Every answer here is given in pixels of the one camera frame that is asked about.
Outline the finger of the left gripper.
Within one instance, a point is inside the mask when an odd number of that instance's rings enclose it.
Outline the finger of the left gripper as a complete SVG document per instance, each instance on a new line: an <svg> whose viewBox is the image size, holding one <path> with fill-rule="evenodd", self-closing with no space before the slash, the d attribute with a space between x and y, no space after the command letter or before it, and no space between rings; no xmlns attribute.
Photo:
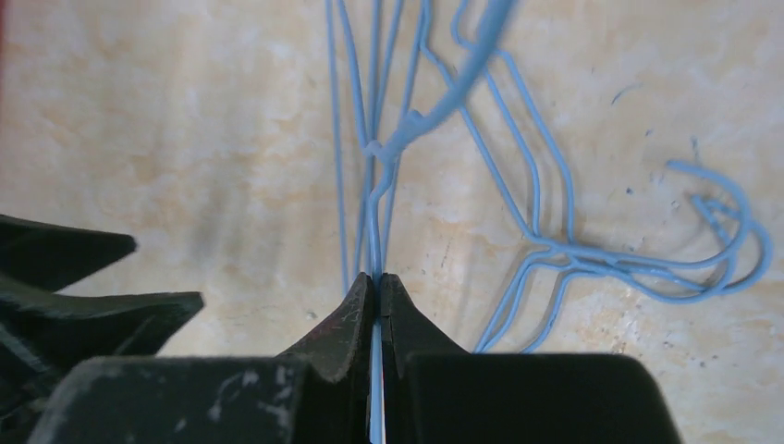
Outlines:
<svg viewBox="0 0 784 444"><path fill-rule="evenodd" d="M202 307L198 292L80 297L2 277L2 416L35 414L92 357L158 353Z"/></svg>
<svg viewBox="0 0 784 444"><path fill-rule="evenodd" d="M127 234L1 216L1 274L54 292L134 253Z"/></svg>

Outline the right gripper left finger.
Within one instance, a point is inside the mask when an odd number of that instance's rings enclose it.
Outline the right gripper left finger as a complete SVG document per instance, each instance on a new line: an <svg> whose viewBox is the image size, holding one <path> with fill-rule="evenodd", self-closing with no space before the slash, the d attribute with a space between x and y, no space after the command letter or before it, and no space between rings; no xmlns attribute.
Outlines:
<svg viewBox="0 0 784 444"><path fill-rule="evenodd" d="M56 388L32 443L366 443L374 285L276 356L101 357Z"/></svg>

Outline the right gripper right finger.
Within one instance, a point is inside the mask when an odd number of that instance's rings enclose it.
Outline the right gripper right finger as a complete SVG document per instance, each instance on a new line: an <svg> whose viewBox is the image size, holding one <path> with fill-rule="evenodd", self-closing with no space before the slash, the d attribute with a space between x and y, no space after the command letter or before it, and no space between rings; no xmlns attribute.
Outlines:
<svg viewBox="0 0 784 444"><path fill-rule="evenodd" d="M390 443L678 443L637 360L612 353L474 354L379 285Z"/></svg>

